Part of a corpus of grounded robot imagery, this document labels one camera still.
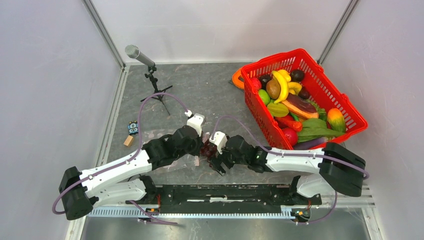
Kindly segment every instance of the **banana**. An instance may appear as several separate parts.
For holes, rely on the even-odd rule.
[[[291,81],[291,82],[288,82],[287,85],[288,85],[289,91],[294,90],[295,93],[292,93],[292,94],[298,95],[299,92],[302,90],[302,85],[298,82]]]
[[[292,77],[290,76],[290,73],[284,69],[278,70],[278,73],[281,74],[281,76],[287,81],[290,82],[292,80]]]
[[[286,100],[289,95],[289,85],[286,79],[277,71],[272,71],[272,78],[276,80],[281,88],[278,98],[274,101],[275,104]]]

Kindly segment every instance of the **green lime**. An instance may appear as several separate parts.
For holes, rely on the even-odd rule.
[[[265,91],[263,89],[259,89],[259,91],[257,91],[257,93],[259,94],[260,99],[262,99],[263,104],[268,105],[270,103],[271,98],[268,95],[267,91]]]

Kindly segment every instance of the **gray floor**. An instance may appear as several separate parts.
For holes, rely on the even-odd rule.
[[[172,64],[158,65],[155,76],[159,89],[173,85],[168,92],[178,96],[193,113],[206,116],[204,132],[211,132],[216,119],[233,115],[241,119],[258,140],[266,144],[261,130],[244,102],[244,93],[230,85],[231,76],[245,63]],[[131,147],[123,145],[128,136],[128,122],[137,118],[140,100],[153,92],[144,77],[145,66],[129,69],[119,115],[110,146],[108,162],[128,155],[137,148],[140,135]],[[143,141],[157,138],[185,124],[187,118],[179,104],[166,97],[171,116],[156,100],[147,103],[142,115],[140,132]],[[233,120],[223,120],[218,130],[230,136],[241,135],[253,143],[249,135]],[[193,157],[185,157],[170,168],[160,168],[149,175],[155,184],[231,184],[231,183],[290,183],[296,172],[255,173],[236,165],[225,176],[209,168],[204,159],[194,165]],[[326,214],[328,209],[314,209],[312,219]],[[174,219],[179,226],[139,224],[132,218],[88,218],[82,239],[153,239],[153,240],[208,240],[208,239],[310,239],[310,240],[366,240],[369,239],[360,209],[337,209],[326,221],[296,227],[286,220],[272,219]]]
[[[242,120],[262,144],[267,144],[255,119],[244,100],[244,92],[228,83],[232,75],[246,63],[205,63],[158,65],[155,77],[158,88],[173,85],[170,94],[180,98],[193,113],[206,116],[203,131],[212,132],[216,120],[222,115],[233,115]],[[123,145],[128,136],[129,121],[137,119],[140,100],[153,92],[148,79],[144,77],[146,66],[131,66],[126,80],[119,115],[116,122],[108,162],[128,155],[137,149],[140,135],[136,135],[133,146]],[[142,113],[140,132],[143,141],[157,138],[174,131],[185,124],[187,118],[183,108],[171,97],[166,97],[164,106],[156,100],[147,103]],[[246,131],[234,120],[223,119],[218,128],[230,136],[241,135],[253,144]],[[194,157],[186,156],[170,168],[151,172],[155,184],[232,184],[232,183],[291,183],[295,172],[255,173],[245,166],[236,165],[225,176],[213,171],[204,159],[200,166],[194,165]]]

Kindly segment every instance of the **blue and yellow toy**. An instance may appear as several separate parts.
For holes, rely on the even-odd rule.
[[[139,133],[139,124],[137,121],[130,121],[128,125],[129,135],[134,135]]]

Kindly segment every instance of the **red pepper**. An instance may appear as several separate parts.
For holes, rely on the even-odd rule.
[[[302,131],[302,123],[300,121],[294,121],[292,120],[293,117],[291,116],[284,116],[284,117],[275,117],[275,120],[278,123],[278,126],[283,129],[286,127],[289,127],[296,132]]]

